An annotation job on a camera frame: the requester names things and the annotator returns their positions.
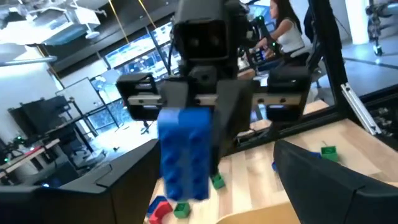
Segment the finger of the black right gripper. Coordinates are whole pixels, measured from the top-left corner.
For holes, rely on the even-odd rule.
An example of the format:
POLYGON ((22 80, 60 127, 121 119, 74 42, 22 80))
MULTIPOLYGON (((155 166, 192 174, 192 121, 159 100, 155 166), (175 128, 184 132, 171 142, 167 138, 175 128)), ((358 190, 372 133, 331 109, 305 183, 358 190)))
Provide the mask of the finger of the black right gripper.
POLYGON ((252 98, 259 84, 254 80, 220 80, 216 83, 216 105, 212 117, 212 173, 235 137, 249 129, 252 98))
POLYGON ((185 81, 164 81, 160 85, 162 106, 185 108, 189 102, 189 84, 185 81))

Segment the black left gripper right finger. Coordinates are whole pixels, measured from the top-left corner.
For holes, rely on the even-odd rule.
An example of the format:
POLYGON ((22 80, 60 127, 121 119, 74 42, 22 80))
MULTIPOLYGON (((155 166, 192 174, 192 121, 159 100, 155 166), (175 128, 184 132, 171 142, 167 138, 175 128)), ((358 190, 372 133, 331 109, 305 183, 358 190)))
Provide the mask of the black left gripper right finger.
POLYGON ((301 224, 398 224, 398 187, 285 140, 273 157, 301 224))

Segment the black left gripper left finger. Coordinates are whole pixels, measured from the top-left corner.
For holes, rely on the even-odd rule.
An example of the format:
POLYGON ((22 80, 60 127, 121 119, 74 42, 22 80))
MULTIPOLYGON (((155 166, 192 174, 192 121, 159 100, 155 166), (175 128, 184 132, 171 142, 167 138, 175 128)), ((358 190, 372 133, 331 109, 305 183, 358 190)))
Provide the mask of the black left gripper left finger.
POLYGON ((152 139, 61 187, 0 187, 0 224, 142 224, 159 178, 152 139))

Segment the small green block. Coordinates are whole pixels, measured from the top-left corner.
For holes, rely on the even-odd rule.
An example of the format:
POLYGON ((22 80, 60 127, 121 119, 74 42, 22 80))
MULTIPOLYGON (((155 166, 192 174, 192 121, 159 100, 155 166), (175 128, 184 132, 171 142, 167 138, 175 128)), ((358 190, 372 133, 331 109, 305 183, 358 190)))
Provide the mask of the small green block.
POLYGON ((339 156, 335 146, 325 146, 321 148, 321 156, 323 159, 338 162, 339 156))
POLYGON ((215 190, 225 187, 225 182, 221 174, 216 174, 211 178, 211 182, 215 190))
POLYGON ((188 202, 179 202, 174 208, 174 216, 176 218, 187 218, 190 214, 191 208, 188 202))

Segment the red arch block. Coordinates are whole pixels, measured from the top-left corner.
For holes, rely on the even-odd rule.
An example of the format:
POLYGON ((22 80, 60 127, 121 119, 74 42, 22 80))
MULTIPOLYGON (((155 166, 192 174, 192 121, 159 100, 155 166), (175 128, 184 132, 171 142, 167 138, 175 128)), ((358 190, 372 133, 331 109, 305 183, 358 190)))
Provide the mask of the red arch block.
POLYGON ((154 213, 149 217, 150 224, 162 224, 162 219, 168 213, 172 212, 173 208, 168 202, 160 202, 154 211, 154 213))

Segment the person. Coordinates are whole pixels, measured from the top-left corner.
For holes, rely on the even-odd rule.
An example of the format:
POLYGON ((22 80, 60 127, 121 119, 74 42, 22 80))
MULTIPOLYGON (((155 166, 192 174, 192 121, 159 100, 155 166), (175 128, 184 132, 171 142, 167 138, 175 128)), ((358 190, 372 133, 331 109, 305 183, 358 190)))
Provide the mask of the person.
POLYGON ((303 53, 296 57, 291 55, 304 48, 302 28, 289 0, 270 0, 271 18, 275 19, 276 28, 270 36, 281 47, 285 55, 283 65, 305 66, 309 53, 303 53))

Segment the cluttered desk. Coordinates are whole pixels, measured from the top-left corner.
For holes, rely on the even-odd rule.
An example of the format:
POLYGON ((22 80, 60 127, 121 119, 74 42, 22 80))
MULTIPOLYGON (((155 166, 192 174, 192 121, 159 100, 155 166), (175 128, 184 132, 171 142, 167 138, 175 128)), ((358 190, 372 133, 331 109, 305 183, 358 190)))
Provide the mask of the cluttered desk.
POLYGON ((8 157, 0 165, 0 185, 16 185, 35 182, 40 174, 58 166, 59 139, 54 139, 35 147, 25 149, 20 156, 8 157))

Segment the whiteboard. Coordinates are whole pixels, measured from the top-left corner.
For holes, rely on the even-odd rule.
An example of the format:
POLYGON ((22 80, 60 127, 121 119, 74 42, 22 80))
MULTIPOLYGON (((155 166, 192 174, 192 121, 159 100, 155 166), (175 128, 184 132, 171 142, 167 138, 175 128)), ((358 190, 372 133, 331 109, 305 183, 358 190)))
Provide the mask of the whiteboard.
POLYGON ((74 98, 77 108, 85 114, 104 105, 88 78, 84 78, 55 93, 67 100, 74 98))

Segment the white pillar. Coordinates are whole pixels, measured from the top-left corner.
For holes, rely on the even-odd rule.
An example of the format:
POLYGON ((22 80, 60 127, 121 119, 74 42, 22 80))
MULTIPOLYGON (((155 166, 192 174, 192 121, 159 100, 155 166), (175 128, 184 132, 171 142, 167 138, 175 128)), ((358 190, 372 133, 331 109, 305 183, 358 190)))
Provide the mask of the white pillar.
POLYGON ((368 37, 368 16, 366 8, 369 0, 345 0, 351 39, 354 45, 366 44, 368 37))

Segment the black monitor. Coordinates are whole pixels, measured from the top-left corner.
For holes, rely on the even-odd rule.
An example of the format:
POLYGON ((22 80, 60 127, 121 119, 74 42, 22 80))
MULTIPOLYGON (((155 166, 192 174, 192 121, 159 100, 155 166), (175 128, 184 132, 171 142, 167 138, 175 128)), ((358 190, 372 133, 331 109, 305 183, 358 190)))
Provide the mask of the black monitor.
POLYGON ((63 124, 61 114, 70 109, 64 96, 40 99, 30 103, 21 103, 18 108, 9 108, 8 112, 27 136, 43 134, 63 124))

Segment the grey ceiling pipe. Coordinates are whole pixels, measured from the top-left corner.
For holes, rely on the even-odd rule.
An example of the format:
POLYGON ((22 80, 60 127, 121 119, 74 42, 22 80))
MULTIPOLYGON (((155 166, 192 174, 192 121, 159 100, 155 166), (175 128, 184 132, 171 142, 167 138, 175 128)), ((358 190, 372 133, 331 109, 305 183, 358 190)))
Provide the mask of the grey ceiling pipe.
POLYGON ((48 56, 42 58, 32 58, 32 59, 24 59, 24 60, 11 60, 7 62, 0 62, 0 67, 8 67, 8 66, 15 66, 15 65, 27 65, 32 63, 48 63, 54 62, 57 60, 56 56, 48 56))

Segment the large glass window wall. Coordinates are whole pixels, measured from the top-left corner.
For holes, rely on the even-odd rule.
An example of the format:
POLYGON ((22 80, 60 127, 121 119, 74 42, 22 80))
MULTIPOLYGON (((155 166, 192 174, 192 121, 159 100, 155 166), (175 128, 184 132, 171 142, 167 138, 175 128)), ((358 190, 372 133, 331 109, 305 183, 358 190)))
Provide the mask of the large glass window wall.
POLYGON ((115 128, 132 121, 116 88, 116 80, 125 73, 151 73, 156 82, 168 77, 169 72, 177 73, 181 59, 176 50, 171 50, 168 22, 147 34, 107 54, 104 59, 110 70, 90 79, 90 82, 106 109, 94 114, 90 122, 97 130, 115 128))

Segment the large ceiling duct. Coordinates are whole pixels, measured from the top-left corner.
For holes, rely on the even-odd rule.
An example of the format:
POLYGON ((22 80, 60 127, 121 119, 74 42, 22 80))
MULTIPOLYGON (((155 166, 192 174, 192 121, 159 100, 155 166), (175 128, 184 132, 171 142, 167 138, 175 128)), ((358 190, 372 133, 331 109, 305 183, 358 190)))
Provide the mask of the large ceiling duct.
POLYGON ((79 37, 93 39, 106 11, 79 0, 0 0, 0 44, 63 45, 79 37))

